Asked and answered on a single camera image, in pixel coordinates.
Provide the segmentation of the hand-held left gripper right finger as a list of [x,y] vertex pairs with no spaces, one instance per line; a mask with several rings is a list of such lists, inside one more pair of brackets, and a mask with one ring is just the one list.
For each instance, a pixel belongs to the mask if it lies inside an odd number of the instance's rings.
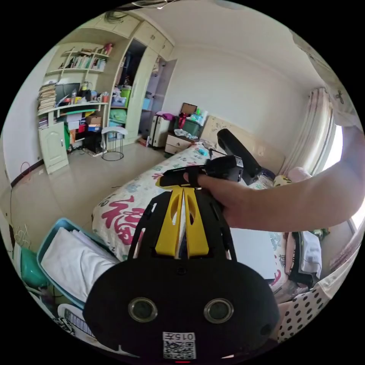
[[188,256],[206,256],[209,246],[205,235],[195,189],[185,187],[186,244]]

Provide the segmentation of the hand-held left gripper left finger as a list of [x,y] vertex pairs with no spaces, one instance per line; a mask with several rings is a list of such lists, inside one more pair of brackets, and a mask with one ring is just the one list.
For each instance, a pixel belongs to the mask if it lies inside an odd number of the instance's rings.
[[176,256],[179,245],[183,188],[171,191],[155,251],[161,256]]

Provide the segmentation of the person's right hand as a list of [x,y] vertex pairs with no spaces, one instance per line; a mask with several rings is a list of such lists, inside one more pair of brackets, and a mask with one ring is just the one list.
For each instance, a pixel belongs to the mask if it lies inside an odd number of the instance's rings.
[[257,229],[257,190],[242,186],[240,183],[197,175],[198,185],[221,204],[223,216],[231,228]]

